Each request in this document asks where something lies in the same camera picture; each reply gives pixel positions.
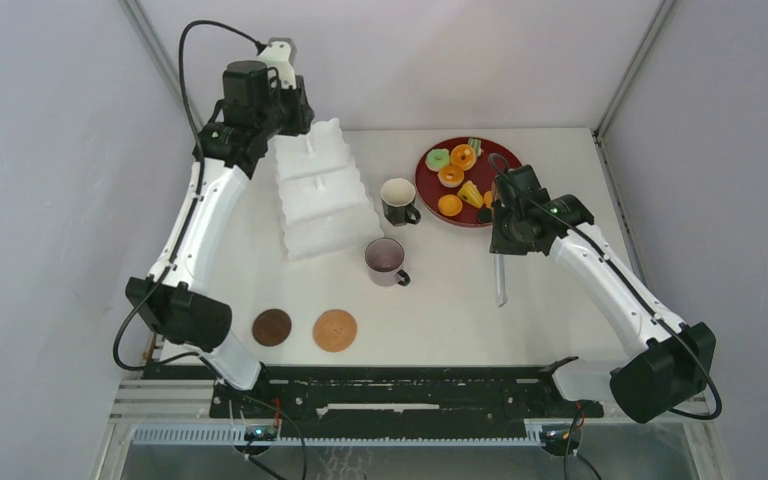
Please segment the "metal tongs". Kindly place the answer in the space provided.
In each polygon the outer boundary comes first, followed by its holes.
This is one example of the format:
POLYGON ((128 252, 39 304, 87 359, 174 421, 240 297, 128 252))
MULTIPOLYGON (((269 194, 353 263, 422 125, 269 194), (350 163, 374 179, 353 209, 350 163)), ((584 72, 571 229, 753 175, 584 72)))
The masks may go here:
POLYGON ((495 270, 495 300, 496 306, 502 308, 508 301, 507 289, 506 289, 506 275, 505 275, 505 257, 503 255, 494 256, 494 270, 495 270))

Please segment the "yellow cake slice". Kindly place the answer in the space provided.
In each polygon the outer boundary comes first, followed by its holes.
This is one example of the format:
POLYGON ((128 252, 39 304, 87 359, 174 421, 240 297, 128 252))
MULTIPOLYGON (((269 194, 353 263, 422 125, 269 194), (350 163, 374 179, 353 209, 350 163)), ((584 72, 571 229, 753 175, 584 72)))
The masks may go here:
POLYGON ((457 196, 462 202, 481 209, 485 206, 485 199, 482 192, 472 181, 465 181, 457 192, 457 196))

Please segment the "white tiered dessert stand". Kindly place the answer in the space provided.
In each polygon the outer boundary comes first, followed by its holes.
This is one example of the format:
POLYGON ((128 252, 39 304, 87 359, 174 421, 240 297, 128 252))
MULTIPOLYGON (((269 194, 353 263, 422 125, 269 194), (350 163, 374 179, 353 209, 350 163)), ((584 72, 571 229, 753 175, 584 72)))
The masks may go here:
POLYGON ((314 122, 306 135, 279 135, 271 151, 288 260, 365 245, 383 235, 337 118, 314 122))

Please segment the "black mug white inside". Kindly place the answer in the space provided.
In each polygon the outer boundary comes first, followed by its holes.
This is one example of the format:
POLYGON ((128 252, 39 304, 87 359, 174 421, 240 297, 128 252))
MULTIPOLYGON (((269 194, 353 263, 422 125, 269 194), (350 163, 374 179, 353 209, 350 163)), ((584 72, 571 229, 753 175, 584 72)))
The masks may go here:
POLYGON ((421 214, 416 208, 417 190, 407 179, 392 178, 380 189, 382 211, 385 219, 393 226, 416 225, 421 214))

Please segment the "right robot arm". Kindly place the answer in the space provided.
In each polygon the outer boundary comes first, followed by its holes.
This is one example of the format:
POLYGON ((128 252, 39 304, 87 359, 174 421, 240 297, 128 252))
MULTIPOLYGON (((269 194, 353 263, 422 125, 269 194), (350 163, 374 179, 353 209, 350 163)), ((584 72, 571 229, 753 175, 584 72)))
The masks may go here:
POLYGON ((541 253, 563 267, 627 356, 619 363, 573 356, 550 365, 550 381, 537 391, 542 410, 562 416, 577 401, 591 401, 614 403, 637 423, 664 413, 717 419, 724 403, 711 376, 713 331, 666 307, 615 253, 577 197, 550 197, 529 165, 494 171, 491 253, 541 253))

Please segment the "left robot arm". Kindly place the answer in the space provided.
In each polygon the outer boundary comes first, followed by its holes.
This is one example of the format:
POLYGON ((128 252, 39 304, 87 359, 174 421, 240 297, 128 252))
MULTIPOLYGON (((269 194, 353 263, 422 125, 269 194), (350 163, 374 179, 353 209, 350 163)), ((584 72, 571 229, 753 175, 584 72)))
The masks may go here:
POLYGON ((250 417, 271 407, 271 388, 258 381, 261 363, 231 331, 232 309, 208 297, 207 282, 230 214, 277 135, 310 131, 314 117, 302 76, 288 61, 229 64, 222 99, 197 135, 185 200, 161 254, 144 278, 132 277, 131 314, 149 330, 197 355, 230 387, 250 417))

